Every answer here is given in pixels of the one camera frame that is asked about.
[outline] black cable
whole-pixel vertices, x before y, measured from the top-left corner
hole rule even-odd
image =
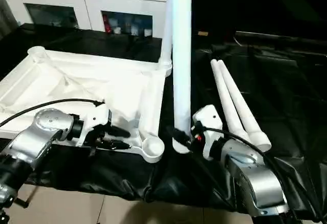
[[[78,99],[78,98],[54,100],[54,101],[50,101],[50,102],[47,102],[47,103],[43,103],[43,104],[40,104],[40,105],[36,105],[36,106],[30,107],[28,109],[25,109],[25,110],[22,110],[22,111],[16,113],[15,115],[12,115],[11,117],[9,117],[6,120],[2,121],[0,123],[0,127],[2,127],[5,124],[9,123],[11,120],[13,120],[13,119],[15,119],[15,118],[17,118],[17,117],[25,114],[25,113],[28,113],[28,112],[30,112],[32,110],[36,110],[36,109],[39,109],[39,108],[44,107],[44,106],[47,106],[47,105],[52,105],[52,104],[57,104],[57,103],[63,103],[63,102],[72,102],[72,101],[89,102],[89,103],[93,103],[95,106],[99,106],[100,104],[103,104],[103,102],[96,101],[96,100]]]
[[[208,128],[208,127],[203,127],[202,128],[204,131],[206,130],[210,130],[210,131],[215,131],[215,132],[219,132],[222,133],[226,136],[229,136],[233,139],[239,140],[241,142],[243,142],[245,145],[247,145],[248,147],[250,147],[251,149],[253,149],[254,151],[256,151],[259,155],[261,155],[263,157],[263,159],[265,160],[265,162],[267,163],[267,165],[272,169],[272,171],[276,174],[277,178],[280,181],[280,184],[282,186],[282,188],[284,189],[284,193],[285,195],[287,195],[289,192],[286,191],[286,184],[285,184],[285,179],[284,176],[280,173],[280,171],[283,171],[283,173],[287,176],[287,178],[289,178],[296,186],[297,188],[303,193],[303,195],[307,198],[308,202],[311,204],[313,210],[316,212],[318,218],[320,219],[320,221],[323,224],[327,224],[327,221],[325,220],[322,212],[319,210],[319,208],[314,204],[314,200],[311,198],[311,196],[309,195],[309,193],[306,191],[306,189],[287,171],[285,171],[284,169],[282,169],[280,166],[277,165],[276,162],[273,161],[273,159],[271,159],[270,157],[268,157],[267,155],[265,155],[259,148],[257,148],[256,146],[252,145],[250,142],[248,142],[247,140],[243,139],[242,137],[231,133],[229,131],[225,131],[225,130],[221,130],[221,129],[216,129],[216,128]]]

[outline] wrinkled black fabric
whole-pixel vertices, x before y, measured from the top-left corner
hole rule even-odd
[[[327,63],[324,56],[295,55],[247,47],[226,47],[195,39],[192,53],[192,113],[214,104],[224,114],[211,71],[212,58],[223,59],[262,130],[270,154],[325,207],[327,188]],[[23,25],[0,41],[5,77],[41,45],[49,50],[157,61],[160,40],[103,32]],[[170,203],[244,212],[234,181],[216,162],[177,154],[167,135],[173,125],[173,80],[166,79],[159,136],[165,152],[157,164],[139,155],[54,145],[28,183],[61,190],[116,195],[128,200]],[[305,197],[291,185],[290,206],[299,218],[315,219]]]

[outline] table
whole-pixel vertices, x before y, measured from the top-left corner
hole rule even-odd
[[[209,63],[212,58],[223,59],[260,127],[270,138],[269,153],[322,208],[327,200],[326,57],[220,45],[202,39],[205,38],[193,41],[192,113],[214,104],[225,126]],[[0,78],[25,58],[28,48],[37,45],[55,51],[144,61],[157,61],[160,54],[160,39],[156,38],[23,25],[0,41]],[[28,183],[128,200],[157,200],[245,212],[239,189],[218,163],[173,150],[166,133],[166,127],[173,125],[172,83],[171,75],[165,83],[159,127],[166,148],[157,164],[148,164],[139,155],[98,151],[89,157],[88,149],[54,145]],[[2,142],[4,147],[8,140]],[[294,194],[290,205],[298,217],[315,219],[303,195],[291,188]]]

